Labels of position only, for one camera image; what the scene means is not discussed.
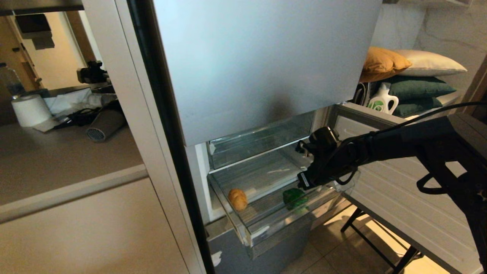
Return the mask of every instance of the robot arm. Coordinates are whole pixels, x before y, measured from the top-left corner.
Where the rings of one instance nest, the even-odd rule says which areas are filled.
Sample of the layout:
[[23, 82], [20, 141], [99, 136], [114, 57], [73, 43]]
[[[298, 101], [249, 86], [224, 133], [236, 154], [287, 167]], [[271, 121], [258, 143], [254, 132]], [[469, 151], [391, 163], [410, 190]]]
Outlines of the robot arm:
[[[484, 271], [487, 269], [487, 126], [460, 114], [371, 132], [341, 143], [337, 134], [325, 127], [311, 134], [309, 140], [310, 143], [300, 142], [297, 148], [314, 156], [309, 168], [298, 175], [299, 187], [304, 189], [334, 180], [346, 184], [363, 164], [417, 157], [429, 171], [418, 181], [419, 191], [451, 197], [467, 217], [480, 261]], [[450, 161], [458, 161], [467, 172], [456, 177], [445, 165]], [[347, 174], [349, 179], [340, 180]], [[441, 187], [426, 188], [431, 178]]]

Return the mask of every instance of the glass shelf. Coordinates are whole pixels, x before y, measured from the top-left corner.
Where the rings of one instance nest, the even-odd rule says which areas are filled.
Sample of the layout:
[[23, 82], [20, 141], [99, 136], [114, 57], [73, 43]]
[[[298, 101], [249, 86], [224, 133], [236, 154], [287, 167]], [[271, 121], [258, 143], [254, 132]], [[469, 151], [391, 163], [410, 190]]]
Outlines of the glass shelf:
[[301, 114], [209, 141], [210, 167], [219, 169], [310, 135], [314, 113]]
[[[208, 175], [240, 240], [249, 248], [277, 233], [285, 234], [282, 231], [290, 224], [337, 195], [327, 185], [284, 203], [284, 192], [297, 188], [297, 174], [306, 170], [312, 161], [312, 156], [305, 157], [295, 152], [294, 147], [292, 144]], [[242, 190], [248, 200], [247, 207], [241, 211], [236, 211], [228, 199], [228, 193], [235, 188]], [[259, 252], [271, 247], [268, 245]]]

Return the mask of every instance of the detergent bottle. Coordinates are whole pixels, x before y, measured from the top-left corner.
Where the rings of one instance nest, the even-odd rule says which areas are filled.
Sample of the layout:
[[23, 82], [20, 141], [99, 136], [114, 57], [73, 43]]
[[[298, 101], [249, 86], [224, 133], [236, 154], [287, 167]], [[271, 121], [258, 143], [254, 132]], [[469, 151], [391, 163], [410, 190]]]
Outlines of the detergent bottle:
[[[391, 88], [390, 83], [383, 82], [380, 85], [377, 94], [370, 99], [369, 105], [367, 107], [387, 114], [392, 114], [395, 108], [397, 107], [397, 105], [399, 104], [399, 98], [397, 98], [396, 96], [389, 95], [390, 88]], [[394, 104], [389, 109], [389, 103], [391, 101], [393, 101]]]

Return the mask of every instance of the pillow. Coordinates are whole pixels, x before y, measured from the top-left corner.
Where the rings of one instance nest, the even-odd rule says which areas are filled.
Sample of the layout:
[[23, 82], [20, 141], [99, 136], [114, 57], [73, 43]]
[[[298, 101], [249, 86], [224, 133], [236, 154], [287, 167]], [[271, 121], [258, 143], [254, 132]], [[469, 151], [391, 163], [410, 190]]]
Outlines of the pillow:
[[467, 71], [454, 60], [433, 52], [421, 50], [396, 50], [396, 52], [412, 63], [412, 66], [399, 74], [402, 76], [444, 76]]
[[411, 62], [392, 50], [370, 47], [360, 75], [360, 82], [380, 81], [410, 66]]
[[404, 101], [399, 101], [399, 105], [394, 110], [393, 115], [405, 118], [408, 116], [416, 115], [421, 112], [433, 108], [439, 108], [442, 106], [443, 105], [441, 104], [441, 102], [435, 97], [404, 100]]
[[401, 100], [438, 97], [456, 91], [435, 77], [394, 76], [383, 80], [383, 82], [391, 83], [389, 95], [397, 96], [399, 103]]

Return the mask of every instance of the yellow pillow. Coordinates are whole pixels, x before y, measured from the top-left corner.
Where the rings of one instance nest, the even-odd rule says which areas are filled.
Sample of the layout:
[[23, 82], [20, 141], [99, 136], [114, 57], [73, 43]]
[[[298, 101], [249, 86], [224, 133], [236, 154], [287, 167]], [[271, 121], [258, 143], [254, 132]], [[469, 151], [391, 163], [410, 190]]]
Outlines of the yellow pillow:
[[392, 77], [412, 65], [404, 56], [388, 49], [370, 47], [360, 82], [375, 82]]

